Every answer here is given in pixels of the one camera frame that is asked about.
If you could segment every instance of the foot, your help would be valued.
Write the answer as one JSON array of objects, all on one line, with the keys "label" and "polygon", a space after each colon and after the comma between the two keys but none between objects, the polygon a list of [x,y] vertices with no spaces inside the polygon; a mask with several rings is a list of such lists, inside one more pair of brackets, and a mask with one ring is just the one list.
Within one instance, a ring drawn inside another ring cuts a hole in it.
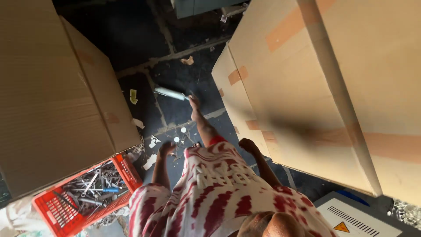
[{"label": "foot", "polygon": [[199,110],[200,103],[199,103],[198,98],[194,95],[189,95],[189,100],[190,100],[190,105],[193,109],[192,120],[196,121],[197,117],[200,115],[200,110]]}]

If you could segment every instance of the red shorts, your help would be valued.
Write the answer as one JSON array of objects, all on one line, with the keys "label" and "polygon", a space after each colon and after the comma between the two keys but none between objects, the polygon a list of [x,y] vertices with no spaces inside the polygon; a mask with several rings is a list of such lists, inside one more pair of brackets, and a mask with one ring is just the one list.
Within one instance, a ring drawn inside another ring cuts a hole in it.
[{"label": "red shorts", "polygon": [[217,144],[220,142],[228,142],[227,140],[225,140],[224,137],[222,137],[221,135],[216,135],[215,137],[213,137],[210,142],[209,145],[213,145],[213,144]]}]

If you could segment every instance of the white panel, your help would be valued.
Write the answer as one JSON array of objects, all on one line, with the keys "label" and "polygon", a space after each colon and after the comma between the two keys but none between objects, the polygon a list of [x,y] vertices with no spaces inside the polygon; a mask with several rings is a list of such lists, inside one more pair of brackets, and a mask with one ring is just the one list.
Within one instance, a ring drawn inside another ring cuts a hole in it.
[{"label": "white panel", "polygon": [[325,217],[332,228],[341,222],[348,232],[335,230],[340,237],[396,237],[402,233],[397,228],[390,226],[357,208],[333,198],[317,208]]}]

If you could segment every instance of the screwdriver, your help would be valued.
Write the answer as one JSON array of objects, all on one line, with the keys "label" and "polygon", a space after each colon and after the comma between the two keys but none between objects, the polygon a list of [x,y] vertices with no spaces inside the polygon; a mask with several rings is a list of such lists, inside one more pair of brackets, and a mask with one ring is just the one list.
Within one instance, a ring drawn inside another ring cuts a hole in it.
[{"label": "screwdriver", "polygon": [[[84,191],[84,189],[70,189],[72,191]],[[88,189],[88,191],[102,191],[105,193],[118,193],[120,192],[120,188],[106,188],[106,189]]]}]

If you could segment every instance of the hand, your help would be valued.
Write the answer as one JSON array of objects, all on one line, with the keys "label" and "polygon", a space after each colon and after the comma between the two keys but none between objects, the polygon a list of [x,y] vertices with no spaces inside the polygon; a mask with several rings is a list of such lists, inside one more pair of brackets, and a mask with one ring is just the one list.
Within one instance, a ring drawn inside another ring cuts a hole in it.
[{"label": "hand", "polygon": [[243,138],[238,142],[238,145],[250,154],[260,154],[259,148],[250,139]]},{"label": "hand", "polygon": [[177,145],[172,142],[165,142],[162,144],[161,148],[159,148],[158,154],[162,157],[167,157],[167,155],[171,154],[176,147]]}]

